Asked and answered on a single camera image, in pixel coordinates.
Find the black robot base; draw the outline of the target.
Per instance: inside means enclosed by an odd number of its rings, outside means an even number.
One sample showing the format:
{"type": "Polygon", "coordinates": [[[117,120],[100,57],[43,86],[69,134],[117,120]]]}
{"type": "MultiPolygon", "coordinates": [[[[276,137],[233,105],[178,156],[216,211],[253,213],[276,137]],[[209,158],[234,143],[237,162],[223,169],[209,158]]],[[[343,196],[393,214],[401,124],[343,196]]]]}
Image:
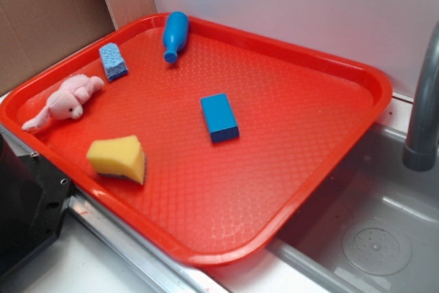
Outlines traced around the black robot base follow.
{"type": "Polygon", "coordinates": [[[72,189],[44,156],[18,156],[1,138],[2,282],[59,238],[72,189]]]}

